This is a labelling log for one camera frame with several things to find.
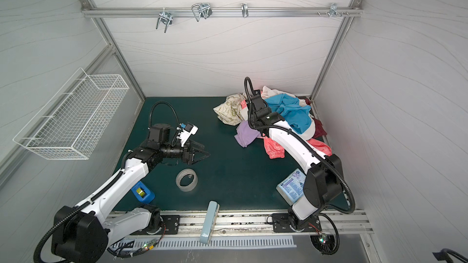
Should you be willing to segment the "purple cloth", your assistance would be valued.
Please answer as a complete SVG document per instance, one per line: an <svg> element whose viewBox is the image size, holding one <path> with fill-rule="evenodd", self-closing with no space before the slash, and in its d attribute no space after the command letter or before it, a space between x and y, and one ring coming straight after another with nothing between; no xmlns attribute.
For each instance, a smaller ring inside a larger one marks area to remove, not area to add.
<svg viewBox="0 0 468 263"><path fill-rule="evenodd" d="M236 129L234 138L241 147L246 148L260 136L258 130L252 129L247 121L242 121Z"/></svg>

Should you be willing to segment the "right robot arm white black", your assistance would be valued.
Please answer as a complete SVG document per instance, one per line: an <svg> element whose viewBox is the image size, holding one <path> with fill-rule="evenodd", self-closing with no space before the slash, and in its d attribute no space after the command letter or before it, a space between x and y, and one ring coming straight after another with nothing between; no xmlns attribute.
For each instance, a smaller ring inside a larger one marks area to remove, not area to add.
<svg viewBox="0 0 468 263"><path fill-rule="evenodd" d="M288 210L292 229L304 229L310 219L317 219L330 208L342 214L354 213L355 197L344 179L340 158L322 153L301 138L284 117L272 111L262 99L260 90L254 90L249 77L244 79L244 90L250 128L279 143L305 174L303 196Z"/></svg>

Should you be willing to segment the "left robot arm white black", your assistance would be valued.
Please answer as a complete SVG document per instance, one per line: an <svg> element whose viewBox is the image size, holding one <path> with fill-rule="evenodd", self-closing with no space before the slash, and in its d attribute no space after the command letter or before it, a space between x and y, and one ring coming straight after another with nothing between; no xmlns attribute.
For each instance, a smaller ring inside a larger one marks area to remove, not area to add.
<svg viewBox="0 0 468 263"><path fill-rule="evenodd" d="M160 210L155 206L135 208L114 219L108 215L164 159L180 159L192 165L197 162L197 153L203 153L204 158L209 156L202 144L190 139L198 131L195 125L181 123L173 141L169 140L170 130L168 124L151 126L147 140L126 154L121 168L99 189L78 205L58 210L54 225L35 248L34 262L43 262L41 252L47 241L51 241L51 253L63 263L95 263L110 246L136 231L158 233L164 229Z"/></svg>

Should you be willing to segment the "cream patterned cloth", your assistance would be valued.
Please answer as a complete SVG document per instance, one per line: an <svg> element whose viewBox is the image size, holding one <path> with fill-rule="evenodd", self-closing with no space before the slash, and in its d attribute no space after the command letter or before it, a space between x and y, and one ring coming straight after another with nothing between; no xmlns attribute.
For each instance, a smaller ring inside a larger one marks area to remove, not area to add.
<svg viewBox="0 0 468 263"><path fill-rule="evenodd" d="M232 94L227 96L226 100L215 107L213 111L222 123L236 126L246 120L242 114L242 103L245 101L246 95L244 93Z"/></svg>

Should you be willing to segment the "pink red patterned cloth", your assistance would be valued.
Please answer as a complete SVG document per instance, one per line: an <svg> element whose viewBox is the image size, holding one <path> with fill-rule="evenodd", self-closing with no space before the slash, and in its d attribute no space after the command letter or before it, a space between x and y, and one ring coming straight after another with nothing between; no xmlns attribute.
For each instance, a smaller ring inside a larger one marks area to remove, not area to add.
<svg viewBox="0 0 468 263"><path fill-rule="evenodd" d="M285 157L285 149L279 143L273 141L271 138L268 137L262 137L262 139L264 143L264 149L270 159ZM332 149L322 141L310 139L307 142L314 148L325 153L327 156L331 156L333 153Z"/></svg>

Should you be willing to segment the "blue cloth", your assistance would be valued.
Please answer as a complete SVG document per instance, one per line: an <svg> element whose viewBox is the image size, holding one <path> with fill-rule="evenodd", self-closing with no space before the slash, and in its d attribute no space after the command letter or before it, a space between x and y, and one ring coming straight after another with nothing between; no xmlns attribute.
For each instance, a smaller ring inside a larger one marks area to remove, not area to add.
<svg viewBox="0 0 468 263"><path fill-rule="evenodd" d="M311 107L301 106L300 99L287 94L278 94L265 99L273 112L279 113L285 121L298 134L305 133L311 126L312 120L309 116Z"/></svg>

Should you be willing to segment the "dark maroon cloth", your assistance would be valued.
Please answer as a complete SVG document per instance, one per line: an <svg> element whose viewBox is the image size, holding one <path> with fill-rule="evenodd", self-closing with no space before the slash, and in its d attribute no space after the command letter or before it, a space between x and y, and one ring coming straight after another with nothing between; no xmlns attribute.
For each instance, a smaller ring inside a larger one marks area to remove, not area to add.
<svg viewBox="0 0 468 263"><path fill-rule="evenodd" d="M315 118L313 114L313 106L312 106L311 101L309 99L305 99L305 102L307 105L311 107L309 114L315 126L315 132L314 132L313 138L316 140L322 140L324 136L327 136L327 132L324 130L322 122L319 119Z"/></svg>

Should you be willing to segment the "clear tape roll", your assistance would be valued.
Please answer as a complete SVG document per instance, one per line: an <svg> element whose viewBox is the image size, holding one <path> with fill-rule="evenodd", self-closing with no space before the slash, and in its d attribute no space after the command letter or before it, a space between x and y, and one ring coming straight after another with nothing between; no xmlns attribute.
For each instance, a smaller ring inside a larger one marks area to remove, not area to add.
<svg viewBox="0 0 468 263"><path fill-rule="evenodd" d="M182 192L191 192L198 185L198 176L193 169L187 168L178 173L175 183Z"/></svg>

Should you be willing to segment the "blue tape dispenser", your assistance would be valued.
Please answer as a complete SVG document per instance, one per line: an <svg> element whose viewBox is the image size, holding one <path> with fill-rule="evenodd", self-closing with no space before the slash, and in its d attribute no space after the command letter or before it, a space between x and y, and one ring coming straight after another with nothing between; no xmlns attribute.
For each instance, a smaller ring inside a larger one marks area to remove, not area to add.
<svg viewBox="0 0 468 263"><path fill-rule="evenodd" d="M156 195L151 191L142 181L137 182L132 188L132 193L136 199L143 204L150 204L155 198Z"/></svg>

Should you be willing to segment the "wet wipes pack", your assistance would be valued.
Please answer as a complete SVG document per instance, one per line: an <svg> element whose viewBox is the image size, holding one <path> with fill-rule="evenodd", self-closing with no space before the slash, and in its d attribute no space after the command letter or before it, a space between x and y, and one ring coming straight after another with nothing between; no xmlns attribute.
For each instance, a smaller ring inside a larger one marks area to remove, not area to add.
<svg viewBox="0 0 468 263"><path fill-rule="evenodd" d="M306 175L300 169L295 169L276 186L276 190L286 203L292 206L303 196L305 179Z"/></svg>

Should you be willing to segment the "white slotted vent strip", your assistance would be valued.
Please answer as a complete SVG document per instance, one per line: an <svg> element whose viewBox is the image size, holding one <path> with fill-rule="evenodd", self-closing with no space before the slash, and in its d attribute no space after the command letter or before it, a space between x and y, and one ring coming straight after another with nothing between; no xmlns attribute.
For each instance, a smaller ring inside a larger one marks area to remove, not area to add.
<svg viewBox="0 0 468 263"><path fill-rule="evenodd" d="M156 250L256 250L296 248L292 236L225 236L213 237L204 244L197 237L167 237L157 244Z"/></svg>

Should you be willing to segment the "small metal hook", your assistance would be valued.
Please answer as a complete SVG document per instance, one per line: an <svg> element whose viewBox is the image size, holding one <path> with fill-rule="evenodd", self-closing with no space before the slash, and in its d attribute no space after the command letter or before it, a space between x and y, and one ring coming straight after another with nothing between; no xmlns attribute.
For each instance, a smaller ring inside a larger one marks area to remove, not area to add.
<svg viewBox="0 0 468 263"><path fill-rule="evenodd" d="M249 16L249 9L246 3L241 4L241 13L243 18L247 18Z"/></svg>

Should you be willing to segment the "metal u-bolt hook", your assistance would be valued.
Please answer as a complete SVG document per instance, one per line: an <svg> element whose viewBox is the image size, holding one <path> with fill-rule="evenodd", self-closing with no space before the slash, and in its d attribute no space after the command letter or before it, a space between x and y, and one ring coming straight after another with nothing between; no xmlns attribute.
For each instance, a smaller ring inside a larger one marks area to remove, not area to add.
<svg viewBox="0 0 468 263"><path fill-rule="evenodd" d="M211 5L206 2L201 2L201 3L192 5L191 11L197 22L200 22L202 18L207 19L211 17L211 15L213 14Z"/></svg>
<svg viewBox="0 0 468 263"><path fill-rule="evenodd" d="M156 29L164 27L164 33L167 33L168 27L173 23L173 16L171 13L163 10L159 13L156 23Z"/></svg>

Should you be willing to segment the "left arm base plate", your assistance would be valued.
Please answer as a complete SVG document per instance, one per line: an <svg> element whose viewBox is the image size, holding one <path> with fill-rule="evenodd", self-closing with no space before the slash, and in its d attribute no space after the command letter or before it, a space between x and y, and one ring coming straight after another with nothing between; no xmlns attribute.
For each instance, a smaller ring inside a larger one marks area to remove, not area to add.
<svg viewBox="0 0 468 263"><path fill-rule="evenodd" d="M176 235L179 231L180 215L160 215L155 225L150 225L144 230L133 232L133 236L142 235Z"/></svg>

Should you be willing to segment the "metal bracket hook right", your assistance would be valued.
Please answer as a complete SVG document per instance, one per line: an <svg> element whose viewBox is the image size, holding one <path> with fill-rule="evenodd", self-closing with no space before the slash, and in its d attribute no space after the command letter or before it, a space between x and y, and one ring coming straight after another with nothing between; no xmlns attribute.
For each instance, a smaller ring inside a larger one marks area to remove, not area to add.
<svg viewBox="0 0 468 263"><path fill-rule="evenodd" d="M344 18L349 16L349 12L346 11L339 11L338 6L336 3L330 5L329 9L325 12L317 12L317 16L319 17L327 17L327 18Z"/></svg>

